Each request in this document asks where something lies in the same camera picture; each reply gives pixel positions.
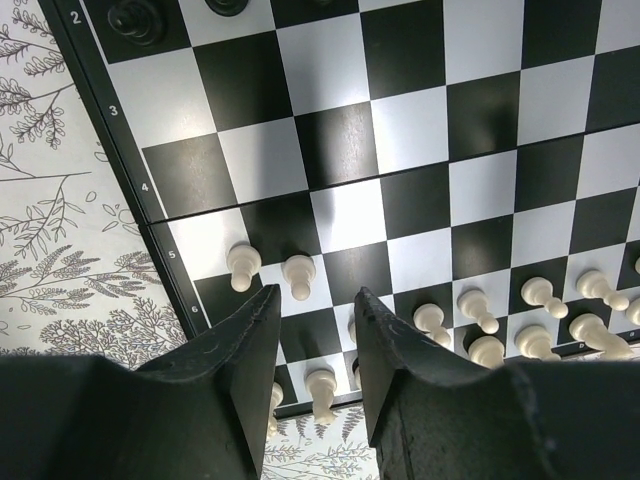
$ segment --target botanical print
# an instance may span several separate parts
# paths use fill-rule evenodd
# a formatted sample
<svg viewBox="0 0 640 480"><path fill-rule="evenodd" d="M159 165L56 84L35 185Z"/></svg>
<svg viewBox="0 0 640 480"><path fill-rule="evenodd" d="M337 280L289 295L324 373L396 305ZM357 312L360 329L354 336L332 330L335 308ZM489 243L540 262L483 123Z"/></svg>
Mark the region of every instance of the botanical print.
<svg viewBox="0 0 640 480"><path fill-rule="evenodd" d="M335 413L331 425L316 425L311 416L279 421L278 434L265 447L262 480L379 480L362 405Z"/></svg>

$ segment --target chess piece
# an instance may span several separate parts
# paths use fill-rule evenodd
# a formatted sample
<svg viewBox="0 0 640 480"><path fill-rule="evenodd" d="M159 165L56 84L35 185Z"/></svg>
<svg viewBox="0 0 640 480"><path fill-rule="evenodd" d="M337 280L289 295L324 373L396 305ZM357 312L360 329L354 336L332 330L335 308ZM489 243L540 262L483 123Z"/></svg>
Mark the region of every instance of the chess piece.
<svg viewBox="0 0 640 480"><path fill-rule="evenodd" d="M546 278L534 277L527 280L520 293L528 305L542 305L554 318L564 318L569 313L569 308L562 300L553 296L553 285Z"/></svg>
<svg viewBox="0 0 640 480"><path fill-rule="evenodd" d="M122 38L140 46L158 43L166 25L157 4L149 0L122 0L107 13L109 26Z"/></svg>
<svg viewBox="0 0 640 480"><path fill-rule="evenodd" d="M631 302L625 314L631 323L640 325L640 297Z"/></svg>
<svg viewBox="0 0 640 480"><path fill-rule="evenodd" d="M291 285L291 295L302 301L311 295L311 282L316 278L313 259L304 255L294 255L282 265L284 279Z"/></svg>
<svg viewBox="0 0 640 480"><path fill-rule="evenodd" d="M633 354L629 344L609 332L602 319L592 313L580 315L571 322L569 333L587 347L602 351L601 360L625 360Z"/></svg>
<svg viewBox="0 0 640 480"><path fill-rule="evenodd" d="M223 17L233 17L241 13L249 0L205 0L211 10Z"/></svg>
<svg viewBox="0 0 640 480"><path fill-rule="evenodd" d="M601 298L612 309L622 311L629 306L629 300L612 290L602 272L590 270L583 274L576 284L577 290L584 298Z"/></svg>
<svg viewBox="0 0 640 480"><path fill-rule="evenodd" d="M237 245L227 255L227 267L231 272L231 287L236 292L246 292L251 286L251 278L258 273L262 259L258 251L250 245Z"/></svg>
<svg viewBox="0 0 640 480"><path fill-rule="evenodd" d="M329 370L316 370L307 376L304 385L313 398L313 417L318 425L331 425L336 414L331 411L333 395L338 388L336 377Z"/></svg>
<svg viewBox="0 0 640 480"><path fill-rule="evenodd" d="M431 340L447 348L451 345L451 335L442 326L443 320L444 312L433 303L422 305L413 314L413 323L416 328L426 332Z"/></svg>
<svg viewBox="0 0 640 480"><path fill-rule="evenodd" d="M522 329L515 338L516 347L527 358L542 361L560 360L560 355L551 351L551 334L539 325Z"/></svg>
<svg viewBox="0 0 640 480"><path fill-rule="evenodd" d="M504 365L504 345L496 337L480 337L469 346L469 359L487 368Z"/></svg>
<svg viewBox="0 0 640 480"><path fill-rule="evenodd" d="M484 333L492 334L498 331L500 324L487 308L489 299L481 290L470 290L458 298L458 308L465 317L473 318Z"/></svg>
<svg viewBox="0 0 640 480"><path fill-rule="evenodd" d="M282 403L282 399L284 398L284 393L282 392L282 387L274 382L273 388L271 389L271 403L269 404L269 424L267 425L267 438L273 437L276 433L278 433L278 421L274 416L273 412L276 407Z"/></svg>

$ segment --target white chess piece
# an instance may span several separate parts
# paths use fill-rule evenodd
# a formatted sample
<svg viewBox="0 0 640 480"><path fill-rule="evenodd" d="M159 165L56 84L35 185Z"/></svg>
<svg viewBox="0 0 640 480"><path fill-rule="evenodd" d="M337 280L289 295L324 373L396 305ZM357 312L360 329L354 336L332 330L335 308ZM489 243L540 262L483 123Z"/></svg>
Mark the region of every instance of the white chess piece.
<svg viewBox="0 0 640 480"><path fill-rule="evenodd" d="M276 433L278 433L278 421L276 420L276 417L274 417L273 412L276 407L282 403L283 398L284 393L282 392L282 387L274 382L273 388L271 389L271 403L269 404L269 423L267 425L267 438L271 438Z"/></svg>
<svg viewBox="0 0 640 480"><path fill-rule="evenodd" d="M635 299L625 312L631 323L640 325L640 298Z"/></svg>
<svg viewBox="0 0 640 480"><path fill-rule="evenodd" d="M500 324L487 311L489 299L481 290L470 290L458 298L458 308L465 317L473 318L484 333L496 333Z"/></svg>
<svg viewBox="0 0 640 480"><path fill-rule="evenodd" d="M480 337L469 346L469 359L483 367L498 368L504 365L504 345L496 337Z"/></svg>
<svg viewBox="0 0 640 480"><path fill-rule="evenodd" d="M602 319L592 313L580 315L571 322L569 333L588 347L602 351L601 360L624 360L633 355L629 344L609 332Z"/></svg>
<svg viewBox="0 0 640 480"><path fill-rule="evenodd" d="M560 355L551 351L551 334L540 325L522 329L515 338L516 347L527 358L542 361L560 360Z"/></svg>
<svg viewBox="0 0 640 480"><path fill-rule="evenodd" d="M316 278L316 266L311 257L294 255L282 265L284 279L291 285L291 295L302 301L311 295L311 282Z"/></svg>
<svg viewBox="0 0 640 480"><path fill-rule="evenodd" d="M598 270L590 270L582 275L576 289L584 298L601 298L614 310L626 310L629 306L627 297L612 290L604 274Z"/></svg>
<svg viewBox="0 0 640 480"><path fill-rule="evenodd" d="M434 342L447 348L451 345L451 335L442 326L443 321L444 312L433 303L422 305L413 314L413 323L415 323L416 328L426 332Z"/></svg>
<svg viewBox="0 0 640 480"><path fill-rule="evenodd" d="M522 286L522 298L528 305L542 305L554 318L564 318L569 308L557 297L553 296L553 285L542 277L534 277Z"/></svg>
<svg viewBox="0 0 640 480"><path fill-rule="evenodd" d="M336 414L331 411L333 395L338 388L336 377L329 370L316 370L307 376L304 385L313 398L313 417L318 425L331 425Z"/></svg>
<svg viewBox="0 0 640 480"><path fill-rule="evenodd" d="M237 245L227 255L227 267L231 272L231 287L236 292L246 292L251 286L251 278L258 273L262 259L258 251L250 245Z"/></svg>

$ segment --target black chess piece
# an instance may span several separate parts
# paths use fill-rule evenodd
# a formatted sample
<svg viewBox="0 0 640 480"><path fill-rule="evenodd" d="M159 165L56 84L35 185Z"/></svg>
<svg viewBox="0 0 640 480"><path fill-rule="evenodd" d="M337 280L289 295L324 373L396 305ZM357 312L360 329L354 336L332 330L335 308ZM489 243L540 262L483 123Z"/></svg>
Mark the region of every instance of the black chess piece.
<svg viewBox="0 0 640 480"><path fill-rule="evenodd" d="M166 30L160 10L150 0L122 0L107 15L111 28L136 45L157 43Z"/></svg>
<svg viewBox="0 0 640 480"><path fill-rule="evenodd" d="M233 17L247 8L249 0L205 0L211 10L223 17Z"/></svg>

